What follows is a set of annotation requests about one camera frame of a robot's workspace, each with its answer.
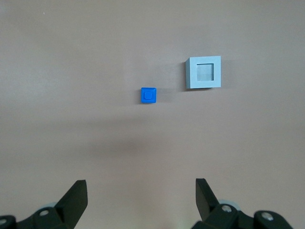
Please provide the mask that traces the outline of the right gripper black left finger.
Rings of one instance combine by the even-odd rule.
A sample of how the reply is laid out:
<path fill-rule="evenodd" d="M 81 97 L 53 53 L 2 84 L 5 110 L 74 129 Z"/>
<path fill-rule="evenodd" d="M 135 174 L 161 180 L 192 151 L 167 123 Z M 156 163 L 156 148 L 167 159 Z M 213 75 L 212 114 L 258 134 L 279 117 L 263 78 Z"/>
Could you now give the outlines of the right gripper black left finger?
<path fill-rule="evenodd" d="M 54 207 L 45 207 L 17 223 L 18 229 L 73 229 L 88 205 L 85 180 L 76 181 Z"/>

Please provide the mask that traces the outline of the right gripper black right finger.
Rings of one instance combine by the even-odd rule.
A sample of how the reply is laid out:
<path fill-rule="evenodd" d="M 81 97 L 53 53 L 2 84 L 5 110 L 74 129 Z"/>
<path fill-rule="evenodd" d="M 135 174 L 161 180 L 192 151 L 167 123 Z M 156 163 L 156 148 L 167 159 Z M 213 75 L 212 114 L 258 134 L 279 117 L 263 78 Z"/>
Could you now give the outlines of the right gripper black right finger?
<path fill-rule="evenodd" d="M 253 229 L 254 219 L 231 204 L 217 200 L 206 179 L 196 179 L 196 205 L 201 220 L 194 229 Z"/>

